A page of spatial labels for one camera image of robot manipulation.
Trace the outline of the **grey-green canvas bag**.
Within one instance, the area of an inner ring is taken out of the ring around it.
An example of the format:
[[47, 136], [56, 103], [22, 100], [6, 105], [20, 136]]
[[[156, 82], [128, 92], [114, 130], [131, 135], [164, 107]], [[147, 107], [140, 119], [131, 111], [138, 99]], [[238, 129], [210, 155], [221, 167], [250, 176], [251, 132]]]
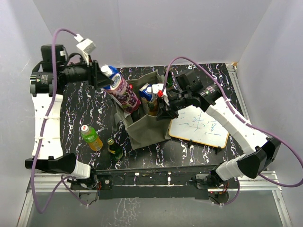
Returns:
[[[164, 82], [164, 76], [159, 75], [158, 71], [150, 72], [142, 75], [138, 79], [127, 80], [129, 84], [133, 86], [133, 91], [136, 95], [139, 95], [139, 89], [145, 85], [157, 84]], [[171, 120], [156, 120], [155, 116], [147, 115], [144, 113], [143, 107], [139, 107], [136, 112], [139, 119], [133, 120], [132, 116], [125, 117], [123, 109], [112, 101], [114, 107], [110, 115], [112, 128], [117, 130], [117, 124], [121, 121], [130, 139], [132, 149], [143, 148], [155, 143], [159, 143], [165, 140], [171, 139], [169, 136], [169, 126]]]

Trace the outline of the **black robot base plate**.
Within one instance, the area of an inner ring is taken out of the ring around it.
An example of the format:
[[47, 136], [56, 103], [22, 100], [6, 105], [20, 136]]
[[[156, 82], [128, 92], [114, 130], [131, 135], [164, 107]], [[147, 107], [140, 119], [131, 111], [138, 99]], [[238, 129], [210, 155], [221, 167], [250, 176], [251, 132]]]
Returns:
[[100, 200], [118, 198], [208, 199], [208, 190], [236, 188], [221, 180], [214, 165], [93, 170], [88, 179], [69, 180], [72, 189], [97, 190]]

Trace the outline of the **blue red juice carton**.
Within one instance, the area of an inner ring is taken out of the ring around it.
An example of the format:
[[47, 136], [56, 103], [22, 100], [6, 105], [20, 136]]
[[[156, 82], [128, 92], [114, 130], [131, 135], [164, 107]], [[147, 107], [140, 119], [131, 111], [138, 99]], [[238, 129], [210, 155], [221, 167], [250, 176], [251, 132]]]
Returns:
[[136, 111], [141, 105], [141, 101], [119, 71], [113, 66], [104, 65], [101, 67], [101, 72], [113, 82], [111, 85], [103, 87], [104, 90], [111, 95], [126, 115]]

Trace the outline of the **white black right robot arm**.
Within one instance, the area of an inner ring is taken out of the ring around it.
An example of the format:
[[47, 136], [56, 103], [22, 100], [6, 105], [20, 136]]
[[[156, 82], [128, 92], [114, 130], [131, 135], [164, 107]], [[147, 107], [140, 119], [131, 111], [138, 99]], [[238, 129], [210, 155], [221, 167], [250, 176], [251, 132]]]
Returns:
[[159, 109], [157, 120], [176, 119], [178, 111], [188, 106], [199, 107], [204, 113], [217, 120], [238, 142], [243, 155], [217, 165], [199, 184], [221, 188], [234, 177], [256, 178], [271, 164], [281, 145], [280, 141], [252, 129], [229, 107], [222, 91], [215, 83], [203, 85], [193, 70], [186, 70], [176, 77], [180, 90], [167, 90], [163, 84], [152, 86]]

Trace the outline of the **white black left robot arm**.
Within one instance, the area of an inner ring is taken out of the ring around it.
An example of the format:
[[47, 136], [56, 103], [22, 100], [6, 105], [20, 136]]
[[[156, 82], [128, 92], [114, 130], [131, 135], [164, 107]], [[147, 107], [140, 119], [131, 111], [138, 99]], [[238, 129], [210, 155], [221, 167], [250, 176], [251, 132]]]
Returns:
[[57, 73], [53, 73], [52, 46], [41, 46], [42, 60], [30, 76], [30, 94], [35, 109], [35, 142], [32, 157], [25, 160], [25, 167], [50, 174], [69, 175], [81, 179], [88, 189], [94, 188], [98, 177], [92, 168], [76, 159], [74, 153], [64, 154], [61, 147], [60, 114], [63, 91], [70, 83], [84, 82], [93, 88], [111, 85], [110, 78], [102, 74], [99, 64], [90, 54], [93, 44], [78, 44], [80, 61], [69, 60], [75, 53], [67, 54], [62, 44], [55, 46]]

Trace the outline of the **Fontana pineapple juice carton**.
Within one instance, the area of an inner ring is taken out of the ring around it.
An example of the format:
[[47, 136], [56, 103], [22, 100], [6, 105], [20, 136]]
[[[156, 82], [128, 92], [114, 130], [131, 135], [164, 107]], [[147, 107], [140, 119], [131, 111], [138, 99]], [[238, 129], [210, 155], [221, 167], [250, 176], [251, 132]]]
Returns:
[[156, 116], [158, 112], [157, 98], [153, 96], [152, 86], [148, 83], [139, 89], [139, 95], [145, 114]]

